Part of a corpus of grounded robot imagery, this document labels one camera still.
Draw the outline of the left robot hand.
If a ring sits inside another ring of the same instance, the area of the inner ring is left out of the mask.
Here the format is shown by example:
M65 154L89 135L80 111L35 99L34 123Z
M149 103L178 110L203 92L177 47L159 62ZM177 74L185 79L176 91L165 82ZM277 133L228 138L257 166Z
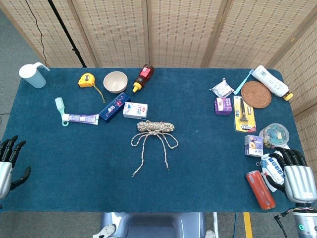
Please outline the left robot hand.
M26 167L24 174L19 179L12 181L12 172L15 167L21 148L26 144L23 140L14 145L18 135L0 143L0 200L5 199L9 192L24 184L30 176L32 167Z

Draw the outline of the white blue printed bag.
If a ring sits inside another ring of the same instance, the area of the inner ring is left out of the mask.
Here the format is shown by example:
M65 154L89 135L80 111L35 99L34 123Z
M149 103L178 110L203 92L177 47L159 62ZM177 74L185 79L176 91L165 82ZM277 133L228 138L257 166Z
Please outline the white blue printed bag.
M269 153L261 156L261 168L260 174L271 192L276 192L277 189L269 183L267 176L270 176L275 183L284 185L284 170L279 161L274 157L270 157Z

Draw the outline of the red drink can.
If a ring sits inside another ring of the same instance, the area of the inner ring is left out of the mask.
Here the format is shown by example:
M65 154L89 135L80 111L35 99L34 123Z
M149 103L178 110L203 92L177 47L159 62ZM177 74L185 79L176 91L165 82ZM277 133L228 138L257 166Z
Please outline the red drink can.
M270 210L276 207L275 200L273 199L261 173L258 170L246 173L246 179L261 209Z

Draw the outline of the clear tub of clips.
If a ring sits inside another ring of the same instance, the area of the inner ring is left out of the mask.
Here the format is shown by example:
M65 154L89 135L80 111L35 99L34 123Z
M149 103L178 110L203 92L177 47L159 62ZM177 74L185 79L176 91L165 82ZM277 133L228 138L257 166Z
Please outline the clear tub of clips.
M279 123L266 126L259 132L259 136L263 138L266 148L283 147L289 141L288 129Z

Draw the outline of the purple juice carton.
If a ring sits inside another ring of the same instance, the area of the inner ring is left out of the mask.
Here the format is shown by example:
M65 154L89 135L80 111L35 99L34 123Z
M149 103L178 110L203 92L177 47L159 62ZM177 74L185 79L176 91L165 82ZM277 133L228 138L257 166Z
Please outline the purple juice carton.
M247 135L244 138L244 154L246 156L261 157L263 155L263 138Z

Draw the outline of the yellow floor tape strip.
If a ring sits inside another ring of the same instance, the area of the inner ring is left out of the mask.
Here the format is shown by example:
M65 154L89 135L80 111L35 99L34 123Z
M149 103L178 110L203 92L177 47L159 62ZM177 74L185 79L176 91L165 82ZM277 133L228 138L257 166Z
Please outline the yellow floor tape strip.
M251 217L249 212L243 213L246 238L253 238Z

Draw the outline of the green white brush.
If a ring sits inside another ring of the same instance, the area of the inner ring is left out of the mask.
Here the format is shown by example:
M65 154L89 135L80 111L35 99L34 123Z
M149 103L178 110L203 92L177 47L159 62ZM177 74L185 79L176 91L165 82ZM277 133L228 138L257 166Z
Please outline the green white brush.
M60 115L61 115L61 120L62 120L62 125L63 126L68 126L69 121L65 119L65 106L64 106L64 102L62 97L57 97L55 98L55 104L56 104L56 108L59 111Z

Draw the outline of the round woven coaster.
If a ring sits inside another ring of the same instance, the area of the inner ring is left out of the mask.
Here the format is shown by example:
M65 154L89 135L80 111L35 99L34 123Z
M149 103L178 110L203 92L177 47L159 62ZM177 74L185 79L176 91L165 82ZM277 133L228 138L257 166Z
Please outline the round woven coaster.
M241 95L249 106L256 109L267 107L272 100L271 92L268 88L256 81L246 82L241 89Z

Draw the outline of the light blue plastic pitcher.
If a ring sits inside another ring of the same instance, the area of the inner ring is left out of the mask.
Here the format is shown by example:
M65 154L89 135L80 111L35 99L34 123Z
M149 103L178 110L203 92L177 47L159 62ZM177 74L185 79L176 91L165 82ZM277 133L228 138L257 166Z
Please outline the light blue plastic pitcher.
M40 89L43 88L46 84L45 78L38 71L38 68L42 67L47 71L50 71L48 67L46 67L41 62L36 62L34 64L26 64L19 69L19 76L31 84L34 88Z

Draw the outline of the white bottle yellow cap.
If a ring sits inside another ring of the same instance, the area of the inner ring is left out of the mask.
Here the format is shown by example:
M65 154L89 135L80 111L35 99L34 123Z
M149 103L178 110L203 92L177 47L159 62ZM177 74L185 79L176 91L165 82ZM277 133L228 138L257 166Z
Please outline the white bottle yellow cap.
M273 76L264 66L259 65L252 73L252 76L266 86L275 96L289 101L293 94L281 80Z

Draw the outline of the purple small box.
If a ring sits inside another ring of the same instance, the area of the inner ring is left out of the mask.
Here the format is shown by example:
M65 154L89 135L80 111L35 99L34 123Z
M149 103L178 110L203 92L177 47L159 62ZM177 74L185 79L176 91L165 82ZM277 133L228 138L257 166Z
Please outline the purple small box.
M232 112L231 100L229 98L217 97L214 101L216 115L229 115Z

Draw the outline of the light blue toothbrush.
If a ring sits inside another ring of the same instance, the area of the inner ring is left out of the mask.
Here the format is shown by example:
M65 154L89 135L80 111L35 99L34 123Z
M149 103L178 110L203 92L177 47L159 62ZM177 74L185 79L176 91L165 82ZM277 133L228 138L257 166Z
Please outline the light blue toothbrush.
M237 95L240 90L242 89L243 85L246 83L246 81L248 80L248 78L251 76L251 74L254 72L254 69L251 69L249 71L249 74L246 76L246 78L240 83L240 85L238 86L238 88L233 92L234 95Z

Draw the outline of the yellow tape measure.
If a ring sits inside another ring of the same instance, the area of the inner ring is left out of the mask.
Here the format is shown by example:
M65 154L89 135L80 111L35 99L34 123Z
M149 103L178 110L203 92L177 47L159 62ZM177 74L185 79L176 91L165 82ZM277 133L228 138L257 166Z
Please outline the yellow tape measure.
M101 91L97 88L97 86L96 86L96 79L95 79L95 77L94 77L91 73L85 73L85 74L83 74L83 75L80 77L79 81L78 81L78 86L79 86L80 88L88 88L88 87L93 87L93 88L95 88L96 91L101 95L103 103L106 102L106 100L105 100L105 98L104 98L102 92L101 92Z

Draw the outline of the white blue carton box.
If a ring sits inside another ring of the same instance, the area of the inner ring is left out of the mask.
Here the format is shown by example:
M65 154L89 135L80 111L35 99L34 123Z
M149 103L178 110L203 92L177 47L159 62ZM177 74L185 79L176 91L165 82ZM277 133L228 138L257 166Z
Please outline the white blue carton box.
M124 118L146 120L147 112L147 104L125 102L122 114Z

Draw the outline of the black tripod stand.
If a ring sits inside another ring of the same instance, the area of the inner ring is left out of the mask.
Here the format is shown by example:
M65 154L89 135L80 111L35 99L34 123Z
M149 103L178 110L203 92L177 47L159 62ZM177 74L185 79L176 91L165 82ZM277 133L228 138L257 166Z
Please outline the black tripod stand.
M71 36L70 36L70 34L69 34L69 32L68 32L68 30L67 30L65 24L64 24L64 22L63 22L63 20L62 20L62 18L61 18L61 16L60 16L60 14L59 14L59 12L58 12L58 10L57 10L55 4L53 3L53 0L47 0L47 1L48 1L49 5L50 5L51 9L53 10L53 12L54 12L54 14L55 14L57 20L59 21L59 24L61 25L61 27L62 27L64 33L66 34L66 36L67 36L67 38L68 38L68 40L69 40L69 42L70 42L70 44L71 44L71 46L72 46L73 52L74 52L74 53L76 54L76 56L78 57L78 59L79 59L81 65L82 65L82 67L83 67L83 68L87 68L87 66L86 66L86 64L85 64L85 62L84 62L84 60L83 60L83 58L81 57L80 52L79 52L79 50L77 49L77 47L76 47L74 41L72 40L72 38L71 38Z

